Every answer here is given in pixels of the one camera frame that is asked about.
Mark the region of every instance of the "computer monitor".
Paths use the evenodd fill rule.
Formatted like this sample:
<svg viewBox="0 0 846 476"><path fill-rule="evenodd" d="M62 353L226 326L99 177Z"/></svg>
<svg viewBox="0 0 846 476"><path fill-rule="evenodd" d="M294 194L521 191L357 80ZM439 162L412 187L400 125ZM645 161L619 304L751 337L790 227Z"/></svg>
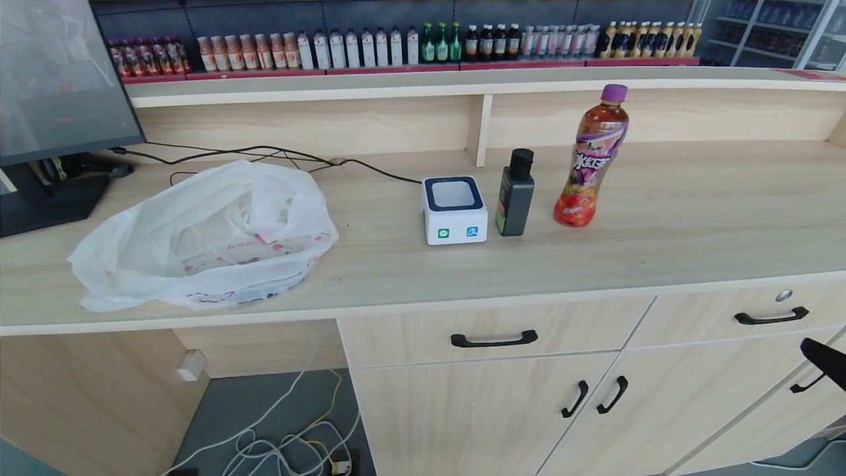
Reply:
<svg viewBox="0 0 846 476"><path fill-rule="evenodd" d="M89 0L0 2L0 169L17 189L0 237L86 219L108 184L45 185L30 163L144 140Z"/></svg>

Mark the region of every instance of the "drawer handle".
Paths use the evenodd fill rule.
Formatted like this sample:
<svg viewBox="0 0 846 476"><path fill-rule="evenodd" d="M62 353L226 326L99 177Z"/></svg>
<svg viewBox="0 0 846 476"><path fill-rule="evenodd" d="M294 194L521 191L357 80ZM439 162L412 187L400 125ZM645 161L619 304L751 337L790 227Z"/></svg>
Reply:
<svg viewBox="0 0 846 476"><path fill-rule="evenodd" d="M620 390L617 392L617 396L615 396L614 399L611 400L611 405L608 405L606 407L600 404L599 407L596 407L596 410L599 412L600 415L604 415L610 412L611 409L614 408L614 405L617 405L617 400L619 400L620 397L623 396L623 394L626 392L626 389L629 388L629 381L626 380L623 375L620 375L619 377L617 377L617 385L620 386Z"/></svg>
<svg viewBox="0 0 846 476"><path fill-rule="evenodd" d="M464 334L453 334L449 338L456 347L503 347L503 346L522 346L523 344L531 344L537 340L537 333L534 329L524 330L523 336L517 340L506 340L503 342L470 342Z"/></svg>
<svg viewBox="0 0 846 476"><path fill-rule="evenodd" d="M581 405L581 402L587 396L587 391L588 391L587 382L585 382L584 380L581 380L579 382L579 400L576 400L576 404L573 405L572 410L568 410L567 408L564 408L563 410L561 410L561 416L564 417L564 418L572 417L573 413L576 413L576 410L579 409L579 405Z"/></svg>
<svg viewBox="0 0 846 476"><path fill-rule="evenodd" d="M825 377L825 376L826 376L825 374L820 375L819 377L816 378L816 380L809 383L805 387L803 387L802 385L799 385L799 384L793 384L793 386L790 387L790 391L792 391L793 393L802 393L805 390L808 390L810 387L816 385L816 383L819 382L820 380L822 380L822 378Z"/></svg>
<svg viewBox="0 0 846 476"><path fill-rule="evenodd" d="M745 325L757 325L757 324L775 324L775 323L786 323L789 321L798 321L803 317L807 316L810 311L805 309L804 307L794 307L791 309L791 313L779 314L777 316L773 316L771 318L766 319L756 319L750 316L747 313L737 313L734 314L734 318L738 320L739 323Z"/></svg>

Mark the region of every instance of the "white bottle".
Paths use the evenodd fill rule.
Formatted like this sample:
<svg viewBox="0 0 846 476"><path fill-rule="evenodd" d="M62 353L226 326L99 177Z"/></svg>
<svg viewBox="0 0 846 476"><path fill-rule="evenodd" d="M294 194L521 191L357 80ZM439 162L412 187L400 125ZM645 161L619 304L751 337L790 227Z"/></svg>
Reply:
<svg viewBox="0 0 846 476"><path fill-rule="evenodd" d="M300 30L299 35L297 35L297 47L299 48L299 61L302 62L303 69L314 69L315 62L311 57L311 43L309 36L303 30Z"/></svg>
<svg viewBox="0 0 846 476"><path fill-rule="evenodd" d="M329 46L327 45L326 35L323 30L318 30L315 33L315 58L317 58L317 68L329 69L332 64L329 62Z"/></svg>
<svg viewBox="0 0 846 476"><path fill-rule="evenodd" d="M413 25L409 27L409 34L406 38L405 50L406 54L409 55L409 64L418 64L420 62L420 37Z"/></svg>
<svg viewBox="0 0 846 476"><path fill-rule="evenodd" d="M394 25L391 30L391 64L401 66L403 64L403 34Z"/></svg>
<svg viewBox="0 0 846 476"><path fill-rule="evenodd" d="M359 60L359 37L352 28L347 30L347 62L350 68L359 68L361 66L361 60Z"/></svg>
<svg viewBox="0 0 846 476"><path fill-rule="evenodd" d="M376 30L376 64L387 66L387 35L381 26Z"/></svg>
<svg viewBox="0 0 846 476"><path fill-rule="evenodd" d="M332 52L332 67L334 69L347 67L346 55L343 54L343 36L337 28L332 30L332 34L329 35L329 51Z"/></svg>
<svg viewBox="0 0 846 476"><path fill-rule="evenodd" d="M376 66L376 48L373 44L373 34L370 30L365 28L365 32L361 34L361 49L365 56L365 68L373 68Z"/></svg>

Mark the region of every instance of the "wooden shelf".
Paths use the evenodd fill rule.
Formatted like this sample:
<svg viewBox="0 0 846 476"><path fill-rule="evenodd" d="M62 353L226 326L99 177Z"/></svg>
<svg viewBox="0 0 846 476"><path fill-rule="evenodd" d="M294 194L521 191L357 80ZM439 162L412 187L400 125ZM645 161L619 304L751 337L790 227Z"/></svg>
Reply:
<svg viewBox="0 0 846 476"><path fill-rule="evenodd" d="M423 178L472 174L495 208L508 150L476 169L465 152L361 159ZM175 158L175 152L168 158ZM420 186L353 164L315 179L340 231L338 244L302 285L273 299L196 313L163 302L94 314L65 258L107 217L168 186L178 167L142 165L115 180L91 218L0 241L5 335L333 318L446 307L564 302L663 291L710 291L846 279L843 149L817 141L714 141L624 145L583 229L551 216L567 176L568 147L536 149L536 190L525 235L428 246ZM44 295L49 290L49 298Z"/></svg>

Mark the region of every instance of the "bottle label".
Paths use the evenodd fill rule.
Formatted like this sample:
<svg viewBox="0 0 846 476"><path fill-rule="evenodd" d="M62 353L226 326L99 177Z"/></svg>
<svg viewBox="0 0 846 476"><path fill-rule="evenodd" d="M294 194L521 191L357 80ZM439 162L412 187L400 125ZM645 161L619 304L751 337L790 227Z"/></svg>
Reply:
<svg viewBox="0 0 846 476"><path fill-rule="evenodd" d="M623 139L628 122L609 124L615 129L600 134L577 134L573 168L555 205L555 219L570 226L585 226L596 214L596 199L605 171Z"/></svg>

